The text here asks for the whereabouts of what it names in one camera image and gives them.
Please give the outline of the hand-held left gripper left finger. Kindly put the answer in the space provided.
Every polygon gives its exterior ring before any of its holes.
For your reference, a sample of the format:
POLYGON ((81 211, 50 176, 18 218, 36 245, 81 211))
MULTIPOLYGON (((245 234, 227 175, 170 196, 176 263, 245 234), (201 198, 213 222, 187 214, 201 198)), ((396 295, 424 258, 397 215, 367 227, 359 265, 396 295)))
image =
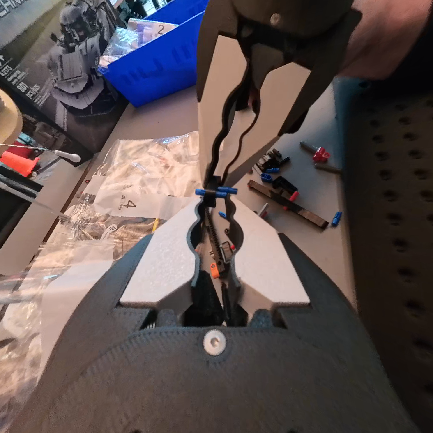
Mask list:
POLYGON ((192 305, 191 283, 199 257, 191 230, 199 223, 202 202, 194 198, 153 233, 120 297, 122 306, 172 310, 179 317, 192 305))

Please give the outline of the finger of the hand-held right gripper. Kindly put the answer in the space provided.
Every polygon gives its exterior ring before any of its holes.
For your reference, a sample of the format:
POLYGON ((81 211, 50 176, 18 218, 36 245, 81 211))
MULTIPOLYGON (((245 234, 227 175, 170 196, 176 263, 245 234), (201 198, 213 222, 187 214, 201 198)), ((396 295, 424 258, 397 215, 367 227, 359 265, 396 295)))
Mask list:
POLYGON ((224 139, 225 186, 234 186, 284 134, 281 128, 311 73, 263 44, 252 47, 250 69, 258 112, 246 108, 234 114, 224 139))
POLYGON ((202 184, 209 184, 219 162, 219 149, 235 112, 249 62, 236 39, 219 35, 203 94, 198 103, 199 165, 202 184))

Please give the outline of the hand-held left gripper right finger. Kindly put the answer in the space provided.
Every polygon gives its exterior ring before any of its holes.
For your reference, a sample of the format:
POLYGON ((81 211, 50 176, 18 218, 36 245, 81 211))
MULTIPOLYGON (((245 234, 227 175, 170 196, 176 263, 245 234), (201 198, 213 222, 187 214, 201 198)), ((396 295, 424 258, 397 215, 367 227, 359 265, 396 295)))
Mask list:
POLYGON ((272 315, 280 307, 309 307, 311 300, 279 233, 235 196, 226 198, 226 214, 235 245, 230 284, 248 321, 257 311, 272 315))

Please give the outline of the black lego rack assembly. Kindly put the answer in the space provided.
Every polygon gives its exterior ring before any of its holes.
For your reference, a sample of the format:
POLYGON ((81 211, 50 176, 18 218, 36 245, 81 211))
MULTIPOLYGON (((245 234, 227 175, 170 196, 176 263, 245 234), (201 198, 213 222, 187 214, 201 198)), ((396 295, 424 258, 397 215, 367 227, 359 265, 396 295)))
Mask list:
POLYGON ((210 274, 213 279, 227 279, 235 246, 230 241, 221 242, 212 220, 210 208, 205 209, 204 227, 210 242, 209 255, 212 258, 210 274))

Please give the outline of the blue plastic storage bin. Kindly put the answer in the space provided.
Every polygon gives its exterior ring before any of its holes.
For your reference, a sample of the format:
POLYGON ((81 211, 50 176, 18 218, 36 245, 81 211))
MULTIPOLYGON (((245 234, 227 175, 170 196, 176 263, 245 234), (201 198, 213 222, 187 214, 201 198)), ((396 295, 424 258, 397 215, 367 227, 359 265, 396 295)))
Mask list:
POLYGON ((134 106, 139 107, 189 88, 197 81, 198 35, 208 1, 171 1, 149 21, 174 29, 144 46, 99 67, 102 75, 134 106))

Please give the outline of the scattered loose lego pieces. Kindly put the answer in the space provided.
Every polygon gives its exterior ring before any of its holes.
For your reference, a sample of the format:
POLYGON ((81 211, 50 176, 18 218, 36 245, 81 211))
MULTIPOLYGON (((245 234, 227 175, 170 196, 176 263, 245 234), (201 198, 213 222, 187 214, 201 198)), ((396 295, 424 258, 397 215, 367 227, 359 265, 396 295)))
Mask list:
POLYGON ((260 193, 285 211, 292 212, 321 230, 338 227, 341 171, 327 162, 315 161, 316 148, 301 142, 295 160, 279 148, 271 148, 248 166, 247 188, 260 193))

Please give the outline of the red lego knob on axle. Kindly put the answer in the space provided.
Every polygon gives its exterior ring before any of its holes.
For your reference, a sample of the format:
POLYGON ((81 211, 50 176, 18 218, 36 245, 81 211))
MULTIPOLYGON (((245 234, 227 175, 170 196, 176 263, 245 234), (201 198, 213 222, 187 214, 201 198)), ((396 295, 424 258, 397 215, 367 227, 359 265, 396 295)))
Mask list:
POLYGON ((300 142, 300 147, 311 153, 312 160, 317 163, 325 163, 331 157, 330 153, 324 147, 315 147, 306 142, 300 142))

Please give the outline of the pile of lego part bags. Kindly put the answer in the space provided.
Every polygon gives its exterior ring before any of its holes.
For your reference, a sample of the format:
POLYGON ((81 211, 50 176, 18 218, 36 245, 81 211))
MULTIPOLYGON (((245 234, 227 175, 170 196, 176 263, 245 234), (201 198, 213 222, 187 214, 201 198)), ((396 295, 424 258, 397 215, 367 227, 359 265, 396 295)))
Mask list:
POLYGON ((91 286, 200 186, 198 132, 117 140, 30 267, 1 279, 1 376, 38 376, 91 286))

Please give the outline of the black lego set box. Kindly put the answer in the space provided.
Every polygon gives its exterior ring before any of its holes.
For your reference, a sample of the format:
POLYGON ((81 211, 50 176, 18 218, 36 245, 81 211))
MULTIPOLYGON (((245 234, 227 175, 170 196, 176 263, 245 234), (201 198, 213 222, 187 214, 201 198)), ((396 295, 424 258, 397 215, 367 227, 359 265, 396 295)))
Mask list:
POLYGON ((98 71, 124 24, 111 1, 0 2, 1 88, 82 161, 102 149, 127 105, 98 71))

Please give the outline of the person's right hand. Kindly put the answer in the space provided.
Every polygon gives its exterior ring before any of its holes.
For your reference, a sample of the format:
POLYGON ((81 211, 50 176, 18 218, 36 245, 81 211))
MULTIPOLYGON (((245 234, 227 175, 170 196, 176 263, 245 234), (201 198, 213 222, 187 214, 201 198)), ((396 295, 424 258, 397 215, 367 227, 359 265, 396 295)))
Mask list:
POLYGON ((337 76, 383 80, 391 76, 427 27, 431 0, 355 0, 362 17, 350 36, 337 76))

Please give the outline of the crumpled clear plastic bag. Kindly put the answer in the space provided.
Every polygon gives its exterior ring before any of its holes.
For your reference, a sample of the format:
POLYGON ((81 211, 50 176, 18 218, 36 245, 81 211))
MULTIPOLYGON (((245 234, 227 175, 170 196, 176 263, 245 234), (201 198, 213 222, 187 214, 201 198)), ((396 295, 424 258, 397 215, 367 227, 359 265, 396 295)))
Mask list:
POLYGON ((156 40, 178 27, 176 24, 146 19, 130 19, 127 28, 117 27, 107 48, 100 57, 100 70, 108 69, 114 61, 156 40))

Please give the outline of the black perforated office chair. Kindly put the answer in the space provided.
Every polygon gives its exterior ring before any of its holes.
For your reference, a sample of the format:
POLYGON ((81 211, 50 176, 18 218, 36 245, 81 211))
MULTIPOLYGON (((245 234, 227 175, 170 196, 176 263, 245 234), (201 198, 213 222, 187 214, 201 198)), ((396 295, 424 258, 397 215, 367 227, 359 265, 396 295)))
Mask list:
POLYGON ((410 417, 432 432, 432 89, 333 85, 358 312, 410 417))

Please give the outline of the orange red object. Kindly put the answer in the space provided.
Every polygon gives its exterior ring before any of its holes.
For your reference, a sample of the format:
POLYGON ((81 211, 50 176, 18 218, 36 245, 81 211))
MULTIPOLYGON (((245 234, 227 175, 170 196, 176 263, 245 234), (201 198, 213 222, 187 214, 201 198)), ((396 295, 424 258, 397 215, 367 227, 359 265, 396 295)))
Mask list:
POLYGON ((4 151, 0 161, 22 176, 29 177, 35 170, 35 166, 39 164, 40 158, 36 157, 34 160, 30 160, 9 151, 4 151))

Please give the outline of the wooden book stand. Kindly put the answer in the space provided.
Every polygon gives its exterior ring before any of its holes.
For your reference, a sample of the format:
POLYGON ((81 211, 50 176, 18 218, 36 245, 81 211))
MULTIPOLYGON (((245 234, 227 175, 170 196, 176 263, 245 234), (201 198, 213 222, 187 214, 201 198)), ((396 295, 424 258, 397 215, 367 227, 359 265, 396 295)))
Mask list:
POLYGON ((31 150, 40 150, 42 152, 50 152, 57 155, 57 157, 67 159, 71 163, 81 162, 81 158, 78 154, 67 153, 60 150, 51 150, 42 147, 32 147, 28 145, 19 146, 15 145, 14 142, 19 138, 19 134, 22 132, 23 117, 19 111, 17 105, 12 98, 3 90, 0 90, 0 145, 3 148, 15 147, 15 148, 28 148, 31 150))

